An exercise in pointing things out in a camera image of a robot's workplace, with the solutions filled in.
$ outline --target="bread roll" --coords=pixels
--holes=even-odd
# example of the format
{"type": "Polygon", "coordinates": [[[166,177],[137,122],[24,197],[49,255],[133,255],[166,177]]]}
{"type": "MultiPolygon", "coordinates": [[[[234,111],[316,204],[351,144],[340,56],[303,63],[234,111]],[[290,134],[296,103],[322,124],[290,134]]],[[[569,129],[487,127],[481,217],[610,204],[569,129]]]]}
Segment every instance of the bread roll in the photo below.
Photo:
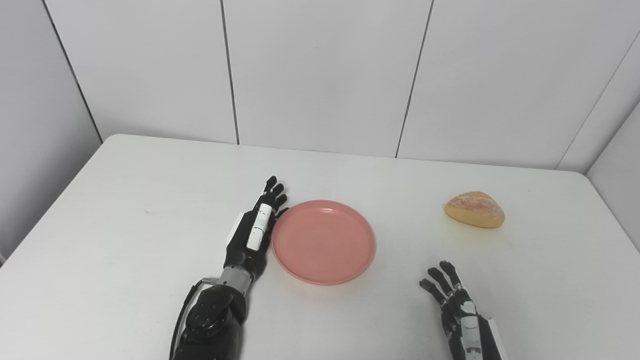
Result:
{"type": "Polygon", "coordinates": [[[451,199],[444,212],[457,221],[478,227],[500,227],[504,212],[498,203],[483,192],[463,193],[451,199]]]}

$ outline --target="panel seam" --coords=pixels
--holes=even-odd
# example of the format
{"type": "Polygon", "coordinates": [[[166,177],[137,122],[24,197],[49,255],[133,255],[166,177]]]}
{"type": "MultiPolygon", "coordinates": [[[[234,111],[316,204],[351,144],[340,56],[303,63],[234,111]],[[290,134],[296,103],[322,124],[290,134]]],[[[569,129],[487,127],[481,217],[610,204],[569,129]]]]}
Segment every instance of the panel seam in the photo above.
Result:
{"type": "Polygon", "coordinates": [[[431,6],[429,7],[429,14],[427,15],[427,23],[424,26],[424,33],[422,34],[422,43],[420,44],[420,51],[418,52],[418,60],[415,64],[415,71],[413,72],[413,80],[411,81],[411,89],[409,90],[409,99],[406,102],[406,109],[404,109],[404,118],[402,121],[402,127],[400,128],[400,138],[398,138],[398,146],[396,147],[395,158],[398,157],[400,151],[400,143],[402,142],[402,135],[404,134],[404,125],[406,124],[406,117],[409,114],[409,106],[411,106],[411,97],[413,95],[413,88],[415,86],[415,79],[418,76],[418,68],[420,67],[420,59],[422,58],[422,50],[424,49],[424,40],[427,38],[427,30],[429,29],[429,22],[431,22],[431,13],[433,12],[433,3],[435,0],[431,0],[431,6]]]}
{"type": "Polygon", "coordinates": [[[225,17],[225,4],[220,0],[220,13],[222,14],[222,32],[225,36],[225,52],[227,53],[227,70],[229,72],[229,88],[231,90],[231,108],[234,113],[234,127],[236,128],[236,144],[240,145],[240,132],[238,131],[238,118],[236,115],[236,94],[234,92],[234,78],[231,74],[231,56],[229,55],[229,40],[227,37],[227,18],[225,17]]]}
{"type": "MultiPolygon", "coordinates": [[[[605,84],[604,88],[602,89],[602,91],[600,92],[600,95],[598,96],[598,98],[596,99],[596,101],[593,103],[593,106],[591,107],[591,109],[589,110],[589,113],[587,114],[586,118],[584,118],[584,121],[582,122],[582,125],[580,125],[580,128],[578,129],[578,131],[576,132],[575,136],[573,137],[573,140],[571,140],[571,142],[569,143],[569,146],[566,148],[566,150],[564,151],[564,154],[560,157],[560,161],[558,161],[558,164],[556,165],[555,169],[557,170],[558,167],[560,166],[560,164],[562,163],[562,161],[564,160],[564,157],[567,155],[567,153],[569,152],[569,149],[571,149],[571,146],[573,145],[573,143],[575,142],[575,139],[578,138],[578,135],[580,135],[580,132],[582,131],[582,128],[584,127],[584,124],[587,123],[587,120],[589,120],[589,117],[591,116],[591,113],[593,113],[593,110],[596,108],[596,106],[598,105],[598,103],[600,102],[600,99],[602,98],[603,94],[607,91],[607,88],[609,87],[609,83],[611,83],[611,80],[613,80],[614,76],[616,75],[616,73],[618,72],[618,69],[620,68],[620,65],[622,65],[622,63],[625,61],[625,58],[627,58],[627,54],[629,53],[629,51],[631,50],[631,47],[633,47],[633,45],[635,44],[636,40],[638,39],[638,35],[640,35],[640,29],[638,30],[638,32],[636,33],[636,37],[634,37],[633,41],[631,41],[631,44],[629,45],[629,47],[627,48],[627,51],[625,52],[625,54],[622,56],[622,59],[620,60],[620,62],[618,62],[618,66],[616,66],[616,68],[613,70],[613,73],[611,74],[611,77],[609,78],[609,80],[607,81],[607,83],[605,84]]],[[[587,171],[589,171],[589,169],[591,168],[591,166],[593,166],[593,163],[598,159],[598,157],[601,155],[601,153],[604,151],[604,149],[607,147],[607,145],[609,144],[609,142],[611,142],[611,139],[613,139],[613,136],[611,136],[611,138],[606,141],[605,145],[602,147],[602,149],[600,150],[600,152],[598,153],[597,156],[595,156],[595,159],[592,160],[591,165],[588,167],[587,171]]]]}
{"type": "Polygon", "coordinates": [[[62,53],[65,55],[65,59],[67,61],[67,65],[69,66],[69,70],[71,70],[71,75],[74,77],[74,81],[76,82],[76,86],[77,86],[78,92],[80,93],[80,97],[82,98],[82,102],[84,104],[84,107],[86,108],[86,111],[89,114],[89,119],[91,119],[91,123],[93,124],[93,128],[95,130],[95,133],[96,133],[96,135],[98,135],[98,139],[100,140],[100,143],[104,143],[104,140],[102,139],[102,135],[100,134],[100,131],[98,130],[98,125],[96,125],[95,119],[93,118],[93,114],[91,113],[91,109],[89,109],[89,104],[87,104],[87,102],[86,102],[86,97],[84,96],[84,92],[82,91],[82,88],[80,87],[80,82],[78,82],[78,78],[76,76],[76,72],[74,71],[74,67],[71,66],[71,61],[69,60],[69,56],[67,54],[67,50],[65,49],[65,46],[62,44],[62,39],[60,38],[60,34],[58,33],[58,29],[56,28],[55,23],[53,22],[53,17],[51,17],[51,12],[49,11],[49,7],[47,6],[47,3],[45,2],[45,0],[42,0],[42,5],[44,6],[44,10],[47,12],[47,16],[49,17],[49,22],[51,23],[51,26],[53,27],[53,32],[56,34],[56,38],[58,39],[58,43],[60,45],[60,48],[62,49],[62,53]]]}

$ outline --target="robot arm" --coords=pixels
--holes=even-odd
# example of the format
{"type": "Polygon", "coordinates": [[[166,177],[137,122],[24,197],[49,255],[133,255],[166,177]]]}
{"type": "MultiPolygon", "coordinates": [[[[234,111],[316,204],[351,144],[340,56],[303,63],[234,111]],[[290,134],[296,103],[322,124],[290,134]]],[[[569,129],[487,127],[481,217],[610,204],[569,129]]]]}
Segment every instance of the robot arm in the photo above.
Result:
{"type": "Polygon", "coordinates": [[[502,340],[493,319],[485,319],[476,311],[468,291],[462,285],[456,269],[448,261],[441,261],[440,268],[430,268],[429,275],[440,285],[423,279],[420,286],[440,304],[442,329],[449,339],[449,349],[454,360],[507,360],[502,340]]]}
{"type": "Polygon", "coordinates": [[[266,268],[271,230],[287,201],[272,176],[253,209],[242,214],[227,245],[219,279],[204,278],[191,288],[176,323],[170,360],[233,360],[246,320],[246,292],[266,268]]]}

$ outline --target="robotic hand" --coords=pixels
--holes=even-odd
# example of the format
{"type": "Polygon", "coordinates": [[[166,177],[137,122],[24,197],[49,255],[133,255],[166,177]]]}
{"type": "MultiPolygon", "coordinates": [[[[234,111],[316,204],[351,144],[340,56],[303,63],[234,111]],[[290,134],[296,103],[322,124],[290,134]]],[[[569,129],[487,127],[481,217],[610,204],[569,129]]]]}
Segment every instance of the robotic hand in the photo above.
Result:
{"type": "Polygon", "coordinates": [[[219,279],[191,287],[175,325],[170,360],[233,360],[247,315],[246,292],[266,268],[271,231],[287,209],[284,186],[272,176],[251,211],[236,221],[219,279]]]}
{"type": "Polygon", "coordinates": [[[477,313],[456,268],[448,261],[441,261],[440,268],[449,276],[452,286],[438,268],[430,268],[428,273],[440,285],[444,294],[427,279],[421,280],[420,286],[440,304],[442,328],[449,339],[453,359],[507,360],[495,322],[477,313]]]}

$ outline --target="white table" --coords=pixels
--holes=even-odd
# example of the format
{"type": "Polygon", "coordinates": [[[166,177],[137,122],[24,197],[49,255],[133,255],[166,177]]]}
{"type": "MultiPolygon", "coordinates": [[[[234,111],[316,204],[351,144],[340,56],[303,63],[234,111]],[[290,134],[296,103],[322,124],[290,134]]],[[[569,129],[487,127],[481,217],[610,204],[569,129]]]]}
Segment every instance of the white table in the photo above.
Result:
{"type": "Polygon", "coordinates": [[[0,357],[167,359],[189,287],[219,275],[227,234],[276,174],[289,204],[341,201],[376,234],[359,278],[306,284],[269,265],[250,294],[242,358],[448,359],[418,286],[453,262],[514,359],[634,359],[640,254],[571,172],[397,160],[118,135],[0,269],[0,357]],[[448,218],[482,190],[499,229],[448,218]]]}

